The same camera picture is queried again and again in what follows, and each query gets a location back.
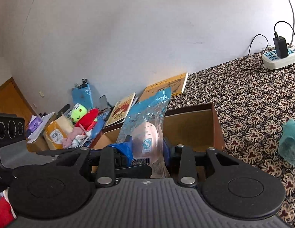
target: teal mesh cloth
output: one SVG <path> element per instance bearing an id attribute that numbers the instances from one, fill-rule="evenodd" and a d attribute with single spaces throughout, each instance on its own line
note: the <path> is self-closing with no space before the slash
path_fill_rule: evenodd
<path id="1" fill-rule="evenodd" d="M 295 120 L 290 119 L 284 124 L 278 151 L 288 163 L 295 166 Z"/>

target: floral pattern fabric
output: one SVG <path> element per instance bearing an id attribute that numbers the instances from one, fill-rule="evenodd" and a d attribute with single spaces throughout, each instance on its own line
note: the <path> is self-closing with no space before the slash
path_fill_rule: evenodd
<path id="1" fill-rule="evenodd" d="M 295 226 L 295 167 L 278 154 L 283 124 L 295 119 L 295 66 L 270 73 L 239 68 L 242 58 L 191 74 L 168 109 L 213 103 L 226 152 L 279 178 L 286 198 L 278 216 Z M 261 54 L 242 64 L 258 68 Z"/>

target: silver screw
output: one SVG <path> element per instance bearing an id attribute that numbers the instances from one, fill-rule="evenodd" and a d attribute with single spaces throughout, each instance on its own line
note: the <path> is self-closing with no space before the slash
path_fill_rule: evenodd
<path id="1" fill-rule="evenodd" d="M 193 177 L 183 177 L 182 179 L 180 179 L 180 181 L 181 181 L 183 184 L 190 185 L 190 184 L 195 183 L 195 178 L 193 178 Z"/>
<path id="2" fill-rule="evenodd" d="M 110 184 L 112 182 L 112 179 L 110 177 L 100 177 L 97 180 L 100 184 Z"/>

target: green plush toy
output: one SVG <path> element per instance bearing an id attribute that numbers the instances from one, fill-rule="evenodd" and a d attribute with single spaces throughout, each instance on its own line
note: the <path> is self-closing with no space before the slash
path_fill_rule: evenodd
<path id="1" fill-rule="evenodd" d="M 71 110 L 71 120 L 73 122 L 78 122 L 86 113 L 87 109 L 83 105 L 75 104 Z"/>

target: purple package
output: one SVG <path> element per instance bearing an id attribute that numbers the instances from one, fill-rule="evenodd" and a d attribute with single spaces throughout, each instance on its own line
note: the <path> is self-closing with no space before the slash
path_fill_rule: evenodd
<path id="1" fill-rule="evenodd" d="M 39 116 L 37 116 L 29 123 L 29 130 L 31 132 L 34 132 L 41 123 L 42 119 Z"/>

